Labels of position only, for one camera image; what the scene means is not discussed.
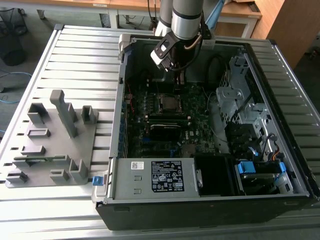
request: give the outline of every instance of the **cable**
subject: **cable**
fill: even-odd
[[[245,106],[247,105],[247,103],[250,101],[252,97],[252,94],[250,93],[250,95],[246,98],[246,100],[243,102],[243,104],[238,108],[237,111],[234,112],[234,114],[232,115],[232,117],[230,118],[230,122],[233,121],[233,119],[238,115],[238,113],[240,113],[244,108]]]
[[[6,71],[3,71],[0,69],[1,72],[4,72],[5,74],[1,75],[0,78],[2,77],[5,77],[7,75],[10,75],[10,74],[25,74],[25,75],[28,75],[30,78],[32,77],[32,75],[28,72],[24,72],[24,71],[13,71],[13,72],[6,72]]]
[[[274,151],[274,153],[272,154],[271,158],[273,161],[276,160],[276,156],[279,154],[280,152],[280,148],[278,146],[278,144],[276,143],[276,141],[273,141],[273,144],[276,146],[276,150]]]
[[[152,16],[151,16],[151,12],[150,12],[150,0],[147,0],[147,2],[148,2],[148,12],[149,12],[150,20],[151,20],[151,22],[154,22],[154,20],[152,19]]]
[[[208,96],[208,101],[206,102],[206,109],[209,111],[209,101],[210,101],[210,97],[211,97],[211,95],[212,94],[214,94],[215,92],[214,91],[212,91],[210,94],[209,94],[209,96]]]
[[[211,131],[213,132],[213,134],[214,134],[220,141],[225,142],[225,143],[228,143],[228,141],[221,139],[221,138],[216,134],[216,132],[215,132],[212,128],[211,128]]]
[[[129,83],[127,82],[127,86],[128,86],[128,90],[129,90],[129,94],[130,94],[130,106],[131,106],[131,111],[132,111],[132,114],[134,115],[135,114],[135,109],[134,109],[134,106],[132,104],[132,94],[131,94],[131,89],[130,89],[130,85]]]
[[[201,39],[202,39],[202,35],[200,34],[190,46],[184,45],[184,49],[187,51],[192,50],[199,43]]]
[[[201,35],[203,36],[205,34],[205,17],[204,17],[204,11],[202,11],[202,15],[201,15]],[[193,59],[191,61],[189,61],[186,65],[182,66],[182,67],[178,67],[178,68],[170,68],[169,70],[172,72],[180,72],[182,70],[185,70],[187,67],[189,67],[191,64],[194,63],[194,61],[197,59],[197,57],[200,54],[201,51],[201,47],[202,47],[202,43],[203,43],[204,39],[203,37],[200,40],[200,44],[198,47],[198,51],[197,53],[194,55]]]
[[[206,94],[206,91],[205,91],[204,87],[202,87],[202,90],[203,90],[203,92],[204,92],[204,95],[205,95],[206,98],[208,99],[209,97],[208,97],[208,95]]]
[[[157,4],[156,0],[154,0],[154,19],[155,19],[155,26],[158,25],[158,19],[157,19]]]
[[[139,28],[141,26],[142,22],[144,21],[144,19],[145,19],[145,17],[142,18],[140,24],[138,26],[136,26],[135,28]]]
[[[268,136],[266,136],[265,138],[265,142],[263,144],[263,147],[262,147],[262,151],[261,151],[261,160],[264,158],[264,153],[265,153],[265,150],[266,150],[266,147],[267,147],[267,143],[268,143],[268,140],[269,138],[271,138],[272,136],[276,136],[274,133],[270,133]]]
[[[160,97],[160,92],[159,92],[158,82],[157,82],[157,81],[155,81],[155,85],[156,85],[156,90],[157,90],[157,92],[158,92],[158,97]]]
[[[0,102],[4,104],[16,104],[16,103],[19,103],[20,101],[4,101],[0,99]]]
[[[136,18],[136,16],[130,17],[130,16],[128,15],[128,19],[135,19],[135,18]]]

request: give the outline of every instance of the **warning label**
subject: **warning label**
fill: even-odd
[[[151,162],[152,191],[183,192],[184,176],[181,161],[152,161]]]

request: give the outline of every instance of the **blue latch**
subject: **blue latch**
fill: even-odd
[[[103,186],[104,185],[104,177],[103,176],[94,176],[92,178],[93,186]]]
[[[238,165],[240,174],[255,174],[256,169],[252,161],[242,161]]]
[[[287,171],[287,168],[286,168],[286,165],[285,165],[284,162],[281,161],[281,162],[279,163],[279,167],[280,167],[282,173],[284,173],[285,171]]]

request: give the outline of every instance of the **desk leg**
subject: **desk leg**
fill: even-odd
[[[242,36],[241,36],[242,38],[245,38],[245,39],[251,38],[251,35],[255,29],[257,21],[258,21],[258,19],[256,19],[256,18],[249,18],[248,19],[248,23],[245,25],[245,28],[244,28]]]
[[[129,15],[125,15],[125,23],[129,24],[130,23],[130,17]]]
[[[109,9],[108,10],[109,16],[110,16],[110,23],[112,29],[118,28],[118,11],[116,9]]]
[[[45,16],[45,10],[37,10],[37,12],[38,12],[38,15],[39,15],[39,18],[40,19],[45,19],[46,18],[46,16]]]

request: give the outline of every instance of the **wooden desk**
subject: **wooden desk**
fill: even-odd
[[[153,2],[150,0],[152,16],[155,15]],[[204,9],[211,11],[215,2],[210,4]],[[0,0],[0,7],[109,14],[111,28],[114,29],[119,26],[119,15],[149,16],[147,0]],[[160,0],[157,0],[157,16],[159,10]],[[231,2],[223,7],[216,31],[218,35],[232,36],[232,33],[240,30],[239,37],[250,38],[261,17],[261,13],[251,11],[246,3]]]

